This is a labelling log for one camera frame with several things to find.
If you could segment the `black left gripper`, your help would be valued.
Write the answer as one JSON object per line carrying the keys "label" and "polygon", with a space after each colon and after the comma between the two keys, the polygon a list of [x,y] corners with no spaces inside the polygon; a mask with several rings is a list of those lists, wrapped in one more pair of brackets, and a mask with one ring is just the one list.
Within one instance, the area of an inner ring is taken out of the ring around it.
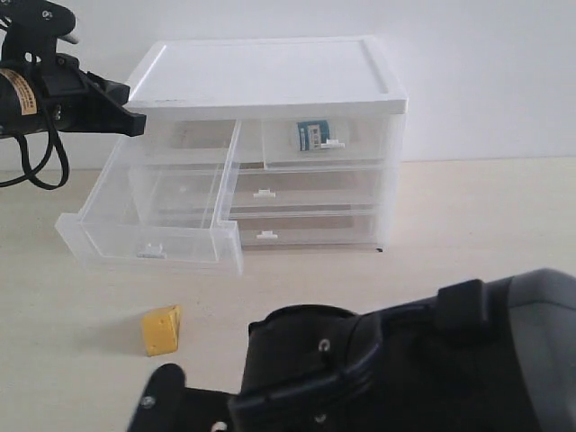
{"label": "black left gripper", "polygon": [[13,63],[13,70],[39,92],[37,103],[48,109],[58,131],[144,134],[147,116],[126,108],[130,87],[82,71],[73,56],[58,53],[49,71],[26,60]]}

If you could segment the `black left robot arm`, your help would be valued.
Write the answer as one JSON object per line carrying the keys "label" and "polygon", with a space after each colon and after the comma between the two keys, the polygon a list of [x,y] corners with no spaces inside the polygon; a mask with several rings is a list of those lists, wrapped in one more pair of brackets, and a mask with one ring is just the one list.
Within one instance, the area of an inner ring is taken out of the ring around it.
{"label": "black left robot arm", "polygon": [[1,63],[1,136],[57,131],[144,133],[147,117],[124,108],[130,87],[79,68],[77,58],[58,54],[54,68],[24,61]]}

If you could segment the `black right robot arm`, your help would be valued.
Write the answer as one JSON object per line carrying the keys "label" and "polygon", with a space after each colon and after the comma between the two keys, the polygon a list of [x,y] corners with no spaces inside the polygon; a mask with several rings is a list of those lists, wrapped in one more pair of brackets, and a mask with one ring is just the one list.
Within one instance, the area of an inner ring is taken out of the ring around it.
{"label": "black right robot arm", "polygon": [[540,269],[354,313],[248,328],[238,431],[572,431],[575,279]]}

